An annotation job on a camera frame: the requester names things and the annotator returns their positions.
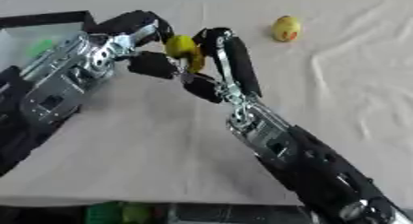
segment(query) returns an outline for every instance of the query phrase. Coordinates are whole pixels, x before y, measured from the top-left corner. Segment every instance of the green object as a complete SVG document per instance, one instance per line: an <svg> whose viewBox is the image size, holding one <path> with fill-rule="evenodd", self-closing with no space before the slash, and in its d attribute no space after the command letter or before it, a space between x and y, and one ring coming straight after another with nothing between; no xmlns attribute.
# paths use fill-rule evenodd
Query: green object
<svg viewBox="0 0 413 224"><path fill-rule="evenodd" d="M122 224L122 207L118 202L90 206L86 213L86 224Z"/></svg>
<svg viewBox="0 0 413 224"><path fill-rule="evenodd" d="M27 55L31 58L36 57L37 55L45 52L46 50L52 48L54 46L54 43L52 40L42 40L39 41L35 44L33 44L27 52Z"/></svg>
<svg viewBox="0 0 413 224"><path fill-rule="evenodd" d="M123 204L123 224L145 224L150 220L150 207L140 203Z"/></svg>

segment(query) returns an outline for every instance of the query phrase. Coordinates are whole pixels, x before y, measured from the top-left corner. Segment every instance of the small ball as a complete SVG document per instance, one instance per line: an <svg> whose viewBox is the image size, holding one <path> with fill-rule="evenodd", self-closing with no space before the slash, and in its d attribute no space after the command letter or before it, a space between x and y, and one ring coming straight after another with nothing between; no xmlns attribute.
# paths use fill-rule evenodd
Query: small ball
<svg viewBox="0 0 413 224"><path fill-rule="evenodd" d="M300 34L301 24L295 17L284 16L273 24L272 31L277 41L294 41Z"/></svg>

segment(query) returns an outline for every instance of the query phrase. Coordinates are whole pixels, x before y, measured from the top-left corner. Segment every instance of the robotic arm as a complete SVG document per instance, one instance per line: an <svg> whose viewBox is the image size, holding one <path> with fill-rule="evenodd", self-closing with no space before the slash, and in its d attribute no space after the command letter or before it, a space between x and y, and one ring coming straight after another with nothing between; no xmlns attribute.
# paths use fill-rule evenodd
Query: robotic arm
<svg viewBox="0 0 413 224"><path fill-rule="evenodd" d="M0 73L0 175L26 158L107 81L114 62L150 41L173 36L151 12L110 19L62 41L23 66Z"/></svg>
<svg viewBox="0 0 413 224"><path fill-rule="evenodd" d="M183 86L214 103L227 102L228 129L308 208L327 223L401 224L411 220L346 159L315 136L267 108L247 49L230 29L203 29L193 38L213 58L221 79L190 73Z"/></svg>

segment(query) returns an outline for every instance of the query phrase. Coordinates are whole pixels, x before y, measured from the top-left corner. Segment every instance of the white tablecloth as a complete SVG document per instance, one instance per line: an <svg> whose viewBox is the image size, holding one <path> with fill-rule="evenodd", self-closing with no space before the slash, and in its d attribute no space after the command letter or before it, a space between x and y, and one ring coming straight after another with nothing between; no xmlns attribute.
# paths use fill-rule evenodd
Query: white tablecloth
<svg viewBox="0 0 413 224"><path fill-rule="evenodd" d="M412 0L0 0L0 17L90 10L102 21L136 9L181 34L233 28L268 106L413 207ZM297 41L269 37L284 15L301 20ZM298 204L225 129L229 111L120 66L83 113L0 179L0 203Z"/></svg>

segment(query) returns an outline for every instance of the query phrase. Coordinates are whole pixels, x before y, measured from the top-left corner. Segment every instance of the yellow object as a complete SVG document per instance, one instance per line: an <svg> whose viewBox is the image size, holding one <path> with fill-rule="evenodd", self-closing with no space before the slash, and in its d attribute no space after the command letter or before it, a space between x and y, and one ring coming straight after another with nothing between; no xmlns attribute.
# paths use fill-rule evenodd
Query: yellow object
<svg viewBox="0 0 413 224"><path fill-rule="evenodd" d="M295 17L284 16L273 24L272 31L277 41L293 41L300 34L301 24Z"/></svg>
<svg viewBox="0 0 413 224"><path fill-rule="evenodd" d="M200 48L189 36L177 35L165 44L166 54L172 58L188 58L188 72L197 73L205 66L205 58Z"/></svg>

